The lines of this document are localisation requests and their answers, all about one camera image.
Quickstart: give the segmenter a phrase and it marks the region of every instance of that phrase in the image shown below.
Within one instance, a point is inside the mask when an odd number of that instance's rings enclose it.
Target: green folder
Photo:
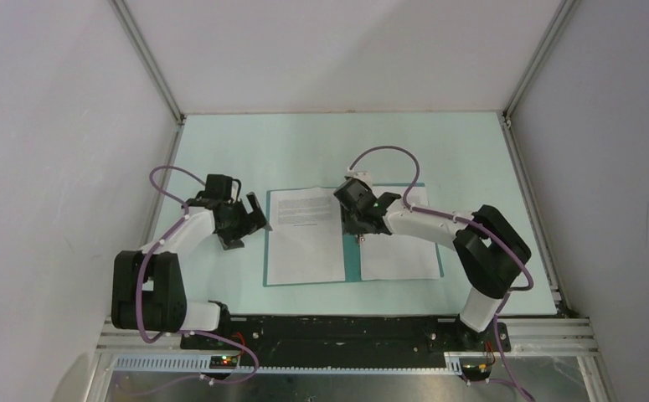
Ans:
[[[403,189],[408,187],[408,184],[402,184],[402,183],[394,183],[394,184],[389,184],[389,183],[384,183],[384,184],[374,184],[374,186],[395,186],[395,187],[401,187],[401,193],[403,192]],[[416,187],[424,187],[425,185],[423,183],[417,183],[415,185]],[[268,221],[270,220],[270,195],[273,191],[287,191],[287,190],[302,190],[304,188],[286,188],[282,190],[270,190],[267,192],[267,200],[265,202],[265,216],[267,217]],[[356,244],[356,236],[352,234],[342,234],[342,242],[343,242],[343,259],[344,259],[344,276],[345,280],[344,282],[361,282],[363,281],[361,279],[361,249]],[[440,258],[440,250],[438,249],[437,244],[435,243],[430,243],[430,247],[435,247],[435,253],[437,254],[437,264],[438,267],[440,268],[440,277],[444,276],[443,270],[442,270],[442,259]],[[262,276],[262,286],[291,286],[291,285],[303,285],[300,283],[287,283],[287,284],[277,284],[277,285],[269,285],[267,283],[267,262],[268,262],[268,250],[270,249],[270,231],[265,232],[265,255],[264,255],[264,267],[265,269],[263,270],[263,276]],[[338,283],[341,281],[328,281],[328,282],[306,282],[306,285],[315,285],[317,283]]]

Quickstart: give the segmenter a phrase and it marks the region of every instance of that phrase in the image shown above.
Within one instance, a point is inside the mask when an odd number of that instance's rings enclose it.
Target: white table surface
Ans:
[[[176,166],[203,178],[239,178],[243,194],[255,192],[263,208],[267,190],[336,187],[360,152],[377,145],[405,147],[420,161],[431,206],[452,211],[494,205],[531,248],[527,267],[537,285],[513,293],[503,313],[556,313],[496,113],[189,116],[182,136]],[[357,169],[369,170],[375,183],[408,182],[414,174],[408,157],[390,150],[369,154]],[[167,188],[182,198],[199,191],[178,172]],[[181,213],[177,203],[164,203],[158,235]],[[238,314],[451,315],[462,309],[470,290],[457,254],[442,247],[445,276],[439,280],[263,287],[264,240],[261,230],[244,239],[244,249],[223,251],[215,236],[206,239],[180,261],[188,298],[217,300]],[[519,276],[515,285],[523,283]]]

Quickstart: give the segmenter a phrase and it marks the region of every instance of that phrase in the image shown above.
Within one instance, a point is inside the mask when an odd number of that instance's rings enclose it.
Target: wall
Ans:
[[[565,293],[649,401],[649,2],[582,2],[513,125]]]
[[[174,129],[106,0],[0,2],[0,400],[91,356]]]
[[[495,111],[560,0],[128,3],[186,112]]]

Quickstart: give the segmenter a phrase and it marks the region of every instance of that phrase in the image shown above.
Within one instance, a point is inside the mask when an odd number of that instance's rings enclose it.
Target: open folder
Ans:
[[[377,185],[380,194],[400,193],[406,185]],[[272,226],[265,233],[263,286],[371,280],[438,279],[443,276],[437,245],[405,235],[343,234],[341,207],[334,188],[272,190],[265,213]],[[409,201],[427,205],[419,183]],[[399,199],[389,207],[402,209]]]

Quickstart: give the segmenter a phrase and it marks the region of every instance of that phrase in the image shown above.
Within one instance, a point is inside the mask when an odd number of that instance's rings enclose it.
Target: paper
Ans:
[[[403,195],[400,186],[373,186],[373,193]],[[416,205],[428,205],[425,187],[413,187],[408,200]],[[393,203],[388,211],[402,209],[401,199]],[[411,236],[394,234],[366,234],[361,244],[361,279],[440,279],[440,262],[435,243]]]
[[[342,223],[331,188],[270,193],[267,284],[344,281]]]

